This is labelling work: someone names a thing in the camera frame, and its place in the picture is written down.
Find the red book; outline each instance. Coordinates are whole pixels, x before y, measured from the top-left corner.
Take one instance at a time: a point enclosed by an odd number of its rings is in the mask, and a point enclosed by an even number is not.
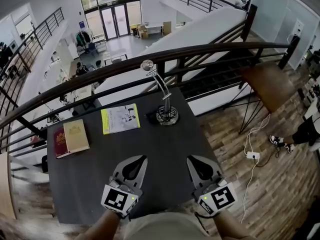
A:
[[[53,137],[54,137],[55,158],[59,159],[69,155],[70,153],[68,152],[68,148],[67,148],[64,127],[62,126],[58,130],[56,130]]]

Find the desk lamp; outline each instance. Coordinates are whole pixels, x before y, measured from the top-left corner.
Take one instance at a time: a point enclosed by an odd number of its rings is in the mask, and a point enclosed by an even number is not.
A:
[[[162,126],[172,126],[176,124],[179,119],[178,111],[173,106],[171,106],[170,104],[171,92],[169,92],[169,89],[165,81],[158,74],[157,69],[154,68],[154,63],[151,60],[147,59],[142,62],[141,68],[144,71],[148,71],[146,75],[147,76],[151,75],[154,78],[157,86],[160,87],[163,93],[162,100],[164,101],[164,106],[163,105],[159,106],[157,111],[155,112],[155,118],[157,122]]]

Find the forearm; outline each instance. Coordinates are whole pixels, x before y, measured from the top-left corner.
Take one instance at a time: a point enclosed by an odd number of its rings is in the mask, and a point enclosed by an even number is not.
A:
[[[84,234],[90,240],[112,240],[117,231],[120,218],[111,210],[105,211],[102,217]]]
[[[214,222],[221,238],[230,237],[242,239],[249,237],[249,231],[240,224],[229,211],[224,210],[214,218]]]

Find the magazine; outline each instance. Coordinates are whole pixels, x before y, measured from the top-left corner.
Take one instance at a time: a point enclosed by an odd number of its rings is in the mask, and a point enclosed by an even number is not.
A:
[[[101,110],[103,134],[113,134],[140,128],[136,104]]]

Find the glass door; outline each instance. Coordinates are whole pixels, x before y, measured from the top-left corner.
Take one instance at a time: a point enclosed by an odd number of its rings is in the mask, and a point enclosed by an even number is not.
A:
[[[123,37],[129,34],[124,5],[103,9],[101,14],[108,40]]]

